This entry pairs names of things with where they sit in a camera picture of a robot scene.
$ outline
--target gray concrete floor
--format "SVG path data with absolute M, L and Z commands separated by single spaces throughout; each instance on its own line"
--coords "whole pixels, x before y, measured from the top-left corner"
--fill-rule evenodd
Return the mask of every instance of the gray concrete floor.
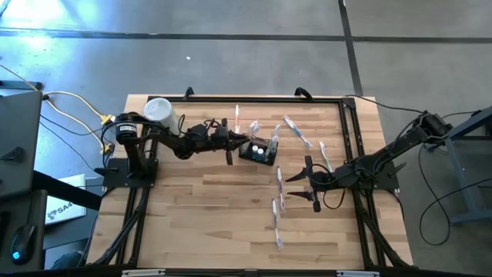
M 346 0 L 353 35 L 491 37 L 488 0 Z M 343 35 L 335 0 L 96 1 L 13 0 L 0 19 L 2 28 L 51 28 L 107 32 Z M 354 45 L 364 95 L 388 105 L 428 109 L 445 115 L 491 104 L 490 45 Z M 130 93 L 285 94 L 298 86 L 313 95 L 353 93 L 344 42 L 254 42 L 213 40 L 109 40 L 0 37 L 2 64 L 45 91 L 77 92 L 104 113 L 117 114 Z M 0 79 L 12 79 L 0 72 Z M 98 118 L 78 101 L 57 97 L 56 105 L 93 128 Z M 415 114 L 380 108 L 389 142 Z M 43 104 L 42 114 L 83 132 L 83 128 Z M 467 116 L 449 118 L 459 124 Z M 50 125 L 99 166 L 98 143 Z M 447 156 L 423 153 L 422 163 L 438 195 L 457 188 Z M 454 226 L 450 240 L 429 246 L 418 220 L 433 201 L 417 167 L 417 151 L 398 159 L 401 200 L 415 265 L 423 269 L 492 275 L 490 222 Z M 42 127 L 35 167 L 54 177 L 95 173 Z M 457 195 L 444 201 L 450 214 L 464 211 Z M 424 220 L 429 240 L 445 233 L 441 211 Z

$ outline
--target computer mouse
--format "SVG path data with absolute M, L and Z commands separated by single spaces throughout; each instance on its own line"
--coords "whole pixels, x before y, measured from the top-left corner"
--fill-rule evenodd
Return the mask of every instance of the computer mouse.
M 24 265 L 31 260 L 34 252 L 35 230 L 36 226 L 26 224 L 15 231 L 10 253 L 12 254 L 12 262 L 16 265 Z

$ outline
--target wooden table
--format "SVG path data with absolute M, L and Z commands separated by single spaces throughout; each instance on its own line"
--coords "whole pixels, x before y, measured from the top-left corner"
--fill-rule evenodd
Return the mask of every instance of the wooden table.
M 149 95 L 129 95 L 125 111 L 143 114 Z M 385 145 L 375 104 L 356 99 L 366 153 Z M 241 131 L 255 119 L 261 123 L 258 137 L 269 138 L 281 123 L 275 165 L 284 179 L 299 173 L 304 156 L 322 162 L 318 142 L 327 146 L 332 167 L 345 158 L 341 123 L 336 105 L 239 103 Z M 174 103 L 178 115 L 185 113 L 185 127 L 205 119 L 228 118 L 234 128 L 235 103 Z M 288 115 L 314 147 L 303 142 L 283 123 Z M 117 157 L 125 157 L 117 147 Z M 278 249 L 272 230 L 271 199 L 278 197 L 276 166 L 238 158 L 227 166 L 223 151 L 204 152 L 180 160 L 170 149 L 158 146 L 158 180 L 151 190 L 142 236 L 139 267 L 214 269 L 362 269 L 362 254 L 354 201 L 350 192 L 337 210 L 322 207 L 314 213 L 305 199 L 286 195 L 287 211 L 279 220 L 284 248 Z M 286 183 L 285 192 L 302 191 L 308 180 Z M 93 262 L 111 244 L 121 228 L 128 189 L 107 195 L 99 212 L 88 261 Z M 341 191 L 327 194 L 331 206 Z M 376 191 L 374 199 L 381 231 L 403 260 L 412 263 L 400 206 L 392 195 Z M 133 243 L 130 234 L 126 256 Z M 374 243 L 371 257 L 376 261 Z

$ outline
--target wooden tabletop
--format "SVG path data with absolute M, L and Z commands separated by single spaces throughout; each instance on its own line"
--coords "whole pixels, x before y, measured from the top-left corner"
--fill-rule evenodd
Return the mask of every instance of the wooden tabletop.
M 149 95 L 129 95 L 125 111 L 143 114 Z M 261 138 L 270 138 L 281 123 L 275 165 L 284 179 L 299 173 L 304 156 L 322 162 L 318 142 L 324 142 L 333 168 L 346 159 L 338 108 L 331 104 L 238 103 L 241 132 L 257 119 Z M 356 99 L 366 153 L 385 145 L 375 104 Z M 234 128 L 235 103 L 174 103 L 176 114 L 186 114 L 185 127 L 210 118 L 227 118 Z M 303 142 L 283 123 L 288 115 L 313 144 Z M 117 147 L 117 157 L 125 157 Z M 158 146 L 158 180 L 151 190 L 138 260 L 139 267 L 214 269 L 362 269 L 361 245 L 355 220 L 354 201 L 347 192 L 341 207 L 314 213 L 305 199 L 285 196 L 287 211 L 279 219 L 284 248 L 278 249 L 272 229 L 271 200 L 278 197 L 276 166 L 266 166 L 233 153 L 234 165 L 227 165 L 223 151 L 194 154 L 180 160 L 164 145 Z M 308 180 L 289 182 L 285 192 L 302 191 Z M 93 262 L 101 256 L 121 229 L 128 189 L 107 195 L 88 255 Z M 336 206 L 341 191 L 327 193 Z M 382 233 L 406 262 L 412 263 L 400 207 L 387 192 L 374 193 Z M 376 261 L 371 238 L 371 257 Z M 133 243 L 130 234 L 126 256 Z

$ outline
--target yellow cable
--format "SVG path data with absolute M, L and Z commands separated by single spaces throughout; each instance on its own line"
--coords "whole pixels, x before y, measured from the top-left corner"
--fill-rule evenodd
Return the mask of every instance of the yellow cable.
M 35 91 L 37 92 L 41 92 L 39 89 L 37 89 L 35 86 L 33 86 L 29 81 L 27 81 L 26 79 L 22 78 L 21 76 L 19 76 L 17 73 L 13 72 L 12 70 L 6 68 L 4 65 L 0 65 L 3 69 L 5 69 L 6 71 L 12 73 L 13 75 L 15 75 L 17 78 L 20 78 L 22 81 L 24 81 L 24 83 L 26 83 L 28 86 L 30 86 L 32 89 L 34 89 Z M 54 91 L 54 92 L 46 92 L 45 95 L 49 95 L 49 94 L 66 94 L 66 95 L 71 95 L 71 96 L 74 96 L 74 97 L 77 97 L 79 98 L 80 100 L 82 100 L 96 115 L 98 115 L 101 119 L 105 119 L 105 117 L 100 114 L 98 111 L 95 110 L 94 107 L 92 107 L 91 104 L 89 104 L 87 101 L 85 101 L 85 99 L 83 99 L 81 96 L 79 95 L 76 95 L 75 93 L 71 93 L 71 92 L 62 92 L 62 91 Z M 106 152 L 107 150 L 107 146 L 104 145 L 101 140 L 98 138 L 98 136 L 86 125 L 84 124 L 84 122 L 81 122 L 80 120 L 76 119 L 75 117 L 65 113 L 65 112 L 62 112 L 60 111 L 58 108 L 55 107 L 55 104 L 53 104 L 49 99 L 46 100 L 46 102 L 58 113 L 60 113 L 61 115 L 64 115 L 68 118 L 70 118 L 71 120 L 77 122 L 78 124 L 84 126 L 87 130 L 89 130 L 89 132 L 98 140 L 99 142 L 99 145 L 101 146 L 101 151 L 103 152 Z

